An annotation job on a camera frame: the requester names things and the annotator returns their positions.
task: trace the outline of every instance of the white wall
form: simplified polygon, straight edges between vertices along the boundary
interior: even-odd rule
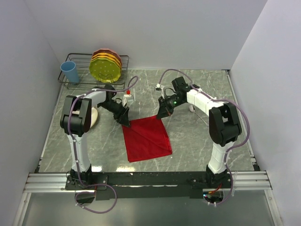
[[[0,225],[8,226],[39,162],[59,63],[24,1],[1,1],[0,30]]]
[[[109,47],[134,68],[230,69],[266,0],[25,0],[62,62]]]
[[[301,1],[268,0],[232,69],[285,225],[301,224]]]

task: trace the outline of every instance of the red cloth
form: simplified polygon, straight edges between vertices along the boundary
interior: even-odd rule
[[[130,121],[122,126],[129,162],[154,159],[172,154],[171,145],[162,120],[156,116]]]

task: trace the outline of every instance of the plastic cup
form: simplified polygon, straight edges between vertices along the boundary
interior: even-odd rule
[[[62,63],[61,70],[69,82],[79,83],[79,74],[77,72],[76,64],[73,61],[66,61]]]

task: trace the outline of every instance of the dish rack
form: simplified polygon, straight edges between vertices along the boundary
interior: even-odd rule
[[[92,58],[92,54],[86,53],[70,53],[68,54],[65,61],[73,61],[76,64],[76,68],[79,74],[79,83],[72,83],[69,82],[64,73],[61,71],[60,75],[58,76],[57,80],[64,85],[67,89],[82,89],[88,90],[92,89],[96,86],[104,86],[106,84],[112,85],[116,90],[124,89],[125,83],[127,81],[127,68],[129,62],[128,55],[121,55],[122,61],[122,69],[121,69],[121,76],[116,82],[112,83],[104,83],[97,81],[89,71],[90,60]]]

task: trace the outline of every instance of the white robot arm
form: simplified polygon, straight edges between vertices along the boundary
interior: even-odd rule
[[[62,116],[60,120],[60,126],[64,129],[70,142],[71,153],[72,153],[72,168],[70,175],[73,179],[78,179],[78,173],[80,178],[89,184],[89,178],[91,178],[92,167],[89,160],[87,151],[87,132],[91,125],[91,108],[92,106],[103,107],[113,113],[114,119],[129,127],[130,123],[128,120],[129,108],[122,103],[117,103],[112,98],[116,95],[114,87],[106,85],[106,90],[113,90],[112,92],[101,91],[99,88],[92,89],[90,93],[81,97],[80,96],[67,96],[62,110]],[[75,103],[74,111],[79,111],[79,114],[72,114],[70,120],[71,133],[68,132],[68,121],[71,106],[73,102],[78,99]]]
[[[172,81],[174,92],[172,96],[161,96],[157,118],[170,116],[174,108],[184,103],[189,103],[209,116],[209,134],[213,140],[211,160],[208,164],[211,177],[219,177],[227,172],[225,166],[226,151],[234,145],[237,137],[241,134],[238,113],[231,103],[215,102],[214,98],[201,93],[202,89],[194,85],[198,91],[188,85],[183,77]]]
[[[200,92],[202,89],[198,89],[199,92],[192,89],[187,93],[187,103],[196,106],[202,112],[209,116],[209,110],[213,107],[221,107],[224,105],[223,102],[214,102],[212,101],[213,97],[210,99]],[[221,146],[220,144],[213,143],[213,149],[211,154],[210,162],[208,163],[209,169],[214,173],[222,173],[226,170],[226,166],[224,164],[225,152],[228,148],[232,147],[234,142],[226,143],[225,146]]]

